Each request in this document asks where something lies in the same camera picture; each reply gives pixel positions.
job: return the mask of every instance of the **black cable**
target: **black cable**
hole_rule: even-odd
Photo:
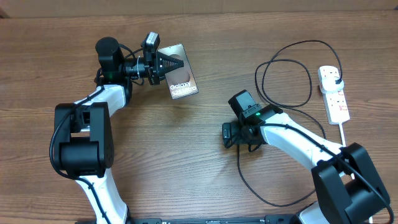
[[[288,203],[288,204],[285,204],[285,205],[277,205],[277,204],[275,204],[275,203],[271,203],[271,202],[268,202],[267,200],[264,200],[260,195],[258,195],[258,194],[249,186],[249,184],[248,184],[248,183],[246,182],[246,180],[244,179],[243,174],[242,174],[242,171],[241,171],[241,166],[240,166],[240,164],[239,164],[239,158],[240,158],[239,145],[237,145],[236,149],[237,149],[237,154],[238,154],[238,171],[239,171],[239,175],[241,176],[241,178],[242,178],[244,184],[248,187],[248,189],[249,189],[258,199],[262,200],[264,203],[266,203],[266,204],[268,204],[268,205],[271,205],[271,206],[274,206],[274,207],[288,207],[288,206],[294,205],[294,204],[296,204],[296,203],[299,203],[299,202],[301,202],[302,200],[307,199],[309,196],[311,196],[313,193],[315,193],[315,190],[313,190],[313,191],[311,191],[309,194],[307,194],[306,196],[304,196],[304,197],[302,197],[302,198],[300,198],[300,199],[298,199],[298,200],[296,200],[296,201],[294,201],[294,202],[292,202],[292,203]]]
[[[127,50],[128,52],[130,52],[130,55],[133,57],[133,59],[134,59],[134,60],[136,59],[136,56],[134,55],[134,53],[132,52],[132,50],[131,50],[130,48],[126,47],[126,46],[123,45],[123,44],[119,44],[119,47],[121,47],[121,48],[123,48],[124,50]]]
[[[290,105],[283,105],[283,104],[280,104],[280,103],[276,103],[275,101],[272,101],[272,100],[269,101],[269,100],[268,100],[269,97],[268,97],[266,94],[265,94],[266,96],[263,96],[263,95],[261,94],[261,92],[260,92],[259,85],[258,85],[258,83],[257,83],[257,71],[258,71],[259,68],[262,67],[263,65],[265,65],[265,64],[268,64],[268,65],[269,65],[269,64],[271,63],[271,61],[264,62],[264,63],[260,64],[259,66],[257,66],[256,71],[254,72],[254,83],[256,84],[256,90],[257,90],[258,94],[261,96],[261,98],[262,98],[265,102],[267,102],[267,103],[269,103],[269,104],[271,104],[271,105],[277,105],[277,106],[279,106],[279,107],[281,107],[281,108],[285,108],[285,109],[297,111],[297,112],[299,112],[299,113],[304,114],[305,116],[308,116],[308,117],[311,118],[314,122],[316,122],[316,124],[319,126],[319,128],[320,128],[321,131],[322,131],[323,138],[326,139],[326,132],[325,132],[325,129],[323,128],[323,126],[322,126],[315,118],[313,118],[312,116],[310,116],[309,114],[307,114],[307,113],[304,112],[304,111],[300,111],[300,110],[294,108],[294,107],[299,107],[299,106],[303,106],[303,105],[307,104],[307,103],[310,101],[310,98],[311,98],[311,96],[312,96],[312,80],[311,80],[310,72],[308,71],[308,69],[306,68],[306,66],[305,66],[303,63],[301,63],[301,62],[299,62],[299,61],[296,61],[296,60],[292,60],[292,59],[276,59],[276,60],[273,60],[272,62],[294,62],[294,63],[297,63],[297,64],[301,65],[301,66],[305,69],[305,71],[307,72],[308,80],[309,80],[309,82],[310,82],[310,93],[308,94],[308,98],[307,98],[303,103],[301,103],[301,104],[299,104],[299,105],[290,106]],[[262,89],[264,89],[264,77],[265,77],[265,75],[266,75],[265,72],[264,72],[263,79],[262,79],[262,81],[263,81],[263,82],[262,82]]]
[[[141,83],[138,83],[138,82],[135,82],[135,81],[132,81],[134,84],[136,84],[136,85],[143,85],[144,84],[144,82],[145,82],[145,80],[143,79],[143,78],[141,78],[142,79],[142,81],[141,81]]]
[[[325,132],[325,129],[323,128],[323,126],[322,126],[314,117],[310,116],[309,114],[307,114],[307,113],[304,112],[304,111],[301,111],[301,110],[296,109],[297,107],[304,106],[305,104],[307,104],[307,103],[310,101],[310,98],[311,98],[311,96],[312,96],[312,80],[311,80],[310,72],[308,71],[308,69],[306,68],[306,66],[305,66],[303,63],[299,62],[299,61],[292,60],[292,59],[275,59],[275,58],[279,55],[279,53],[280,53],[281,51],[283,51],[284,49],[286,49],[286,48],[288,48],[288,47],[291,47],[291,46],[293,46],[293,45],[297,45],[297,44],[301,44],[301,43],[305,43],[305,42],[319,42],[319,43],[323,43],[323,44],[325,44],[326,46],[328,46],[328,47],[332,50],[332,52],[333,52],[334,55],[336,56],[336,59],[337,59],[337,61],[338,61],[339,66],[340,66],[340,79],[336,81],[336,83],[340,83],[341,80],[342,80],[342,78],[343,78],[343,69],[342,69],[342,67],[341,67],[340,59],[338,58],[337,53],[335,52],[335,50],[333,49],[333,47],[331,47],[331,45],[329,45],[328,43],[326,43],[326,42],[324,42],[324,41],[321,41],[321,40],[304,40],[304,41],[296,42],[296,43],[290,44],[290,45],[288,45],[288,46],[286,46],[286,47],[283,47],[282,49],[280,49],[280,50],[271,58],[270,61],[264,62],[264,63],[260,64],[259,66],[257,66],[256,71],[255,71],[255,73],[254,73],[254,83],[256,84],[256,90],[257,90],[258,94],[260,95],[260,97],[261,97],[265,102],[267,102],[267,103],[269,103],[269,104],[271,104],[271,105],[276,105],[276,106],[281,107],[281,108],[285,108],[285,109],[297,111],[297,112],[302,113],[302,114],[304,114],[305,116],[311,118],[311,119],[319,126],[319,128],[320,128],[321,131],[322,131],[323,137],[326,139],[326,132]],[[301,65],[301,66],[305,69],[305,71],[306,71],[306,73],[307,73],[307,75],[308,75],[309,83],[310,83],[310,92],[309,92],[309,94],[308,94],[308,98],[307,98],[303,103],[298,104],[298,105],[284,105],[284,104],[282,104],[282,103],[278,103],[278,102],[272,100],[272,99],[267,95],[267,93],[266,93],[266,91],[265,91],[265,89],[264,89],[264,79],[265,79],[265,77],[266,77],[267,69],[268,69],[269,65],[270,65],[272,62],[294,62],[294,63],[297,63],[297,64]],[[263,65],[267,65],[267,67],[266,67],[266,69],[264,70],[264,74],[263,74],[263,76],[262,76],[262,82],[261,82],[262,93],[261,93],[261,90],[260,90],[259,85],[258,85],[258,83],[257,83],[257,71],[258,71],[259,68],[261,68]],[[249,151],[249,152],[254,152],[254,151],[257,150],[260,146],[261,146],[261,144],[258,144],[253,150],[251,150],[251,145],[249,144],[249,146],[248,146],[248,151]],[[301,202],[302,200],[308,198],[311,194],[313,194],[313,193],[315,192],[315,190],[313,190],[312,192],[310,192],[308,195],[304,196],[303,198],[301,198],[301,199],[299,199],[299,200],[297,200],[297,201],[295,201],[295,202],[286,204],[286,205],[277,205],[277,204],[274,204],[274,203],[270,203],[270,202],[268,202],[267,200],[264,200],[262,197],[260,197],[260,196],[249,186],[249,184],[246,182],[246,180],[244,179],[244,177],[243,177],[243,175],[242,175],[242,173],[241,173],[240,166],[239,166],[239,145],[238,145],[238,171],[239,171],[239,174],[240,174],[240,176],[241,176],[243,182],[246,184],[246,186],[248,187],[248,189],[249,189],[255,196],[257,196],[260,200],[262,200],[262,201],[265,202],[266,204],[272,205],[272,206],[275,206],[275,207],[287,207],[287,206],[290,206],[290,205],[294,205],[294,204],[299,203],[299,202]]]
[[[96,78],[98,78],[101,75],[101,69],[98,69],[97,71],[97,76]],[[74,107],[72,107],[67,113],[66,115],[61,119],[60,123],[58,124],[57,128],[55,128],[55,131],[51,137],[51,141],[50,141],[50,148],[49,148],[49,156],[50,156],[50,162],[51,162],[51,166],[53,167],[53,169],[57,172],[57,174],[61,175],[64,178],[68,178],[71,180],[79,180],[84,182],[85,184],[87,184],[88,188],[92,191],[93,196],[95,198],[95,201],[97,203],[97,206],[102,214],[102,217],[106,220],[106,223],[111,224],[109,218],[106,216],[105,211],[103,210],[102,206],[101,206],[101,202],[100,199],[98,198],[97,193],[95,192],[94,186],[93,184],[91,184],[88,180],[83,179],[78,177],[77,179],[74,179],[72,177],[70,177],[67,174],[64,174],[63,172],[61,172],[61,170],[59,170],[58,168],[55,167],[55,163],[54,163],[54,158],[53,158],[53,147],[55,144],[55,138],[57,137],[57,134],[59,132],[59,130],[61,129],[61,126],[64,124],[64,122],[67,120],[67,118],[69,118],[69,116],[81,105],[83,105],[84,103],[89,102],[92,98],[98,96],[100,93],[102,93],[105,90],[104,86],[101,86],[101,89],[98,90],[97,92],[95,92],[94,94],[92,94],[91,96],[87,96],[84,100],[80,101],[79,103],[77,103]]]
[[[136,53],[140,52],[141,50],[142,50],[142,48],[137,49],[137,50],[135,50],[135,51],[129,53],[128,55],[126,55],[126,56],[124,57],[124,59],[126,59],[126,58],[128,58],[128,57],[130,57],[130,56],[132,56],[132,55],[134,56],[134,59],[135,59],[135,58],[136,58]]]
[[[101,80],[100,80],[101,72],[102,72],[102,68],[99,68],[97,70],[97,75],[95,76],[95,83],[97,85],[101,85]]]

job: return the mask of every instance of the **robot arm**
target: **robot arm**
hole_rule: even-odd
[[[151,32],[141,44],[144,56],[135,58],[134,52],[116,39],[102,38],[96,44],[101,68],[94,93],[55,108],[50,160],[60,175],[81,185],[96,213],[96,223],[131,222],[111,172],[114,145],[110,117],[130,102],[132,80],[148,78],[151,85],[158,85],[167,72],[183,67],[182,60],[158,52],[159,43],[159,35]],[[132,60],[123,56],[121,47],[131,52]],[[89,131],[90,136],[71,135],[82,131]]]
[[[226,147],[270,144],[311,171],[318,202],[298,212],[294,216],[297,223],[361,223],[383,208],[390,212],[389,195],[365,148],[356,143],[343,147],[322,139],[280,108],[261,108],[246,90],[228,103],[239,122],[223,124]],[[341,176],[353,172],[360,176],[344,184]]]

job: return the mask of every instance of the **power plug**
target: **power plug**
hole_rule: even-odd
[[[321,92],[332,93],[344,88],[344,81],[339,84],[336,81],[340,78],[338,69],[336,67],[325,65],[318,69],[319,87]]]

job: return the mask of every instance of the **wooden table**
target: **wooden table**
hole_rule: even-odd
[[[51,168],[53,109],[95,89],[97,40],[112,36],[135,49],[152,30],[160,34],[161,47],[184,44],[200,92],[171,100],[165,83],[134,86],[131,103],[111,118],[113,175],[133,217],[261,217],[294,213],[317,199],[287,208],[262,203],[238,175],[236,149],[225,149],[221,140],[222,123],[235,119],[227,101],[243,89],[260,101],[257,65],[306,39],[328,42],[338,52],[351,114],[344,125],[347,143],[366,147],[398,212],[397,23],[396,11],[0,19],[0,223],[94,219],[82,189]],[[332,52],[309,43],[279,58],[309,68],[314,92],[301,109],[340,142],[317,87],[318,67],[337,66]],[[270,67],[266,90],[274,100],[299,103],[308,89],[300,66]],[[320,134],[306,117],[288,113]],[[242,150],[241,168],[251,186],[274,203],[292,202],[313,189],[309,171],[274,147]],[[385,210],[375,217],[378,223],[387,219]]]

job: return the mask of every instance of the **white cable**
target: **white cable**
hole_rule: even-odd
[[[340,128],[341,144],[346,147],[346,138],[344,137],[343,123],[338,123],[338,127]]]
[[[137,58],[137,75],[138,75],[138,78],[141,78],[141,77],[139,76],[138,61],[139,61],[139,55],[138,55],[138,58]]]

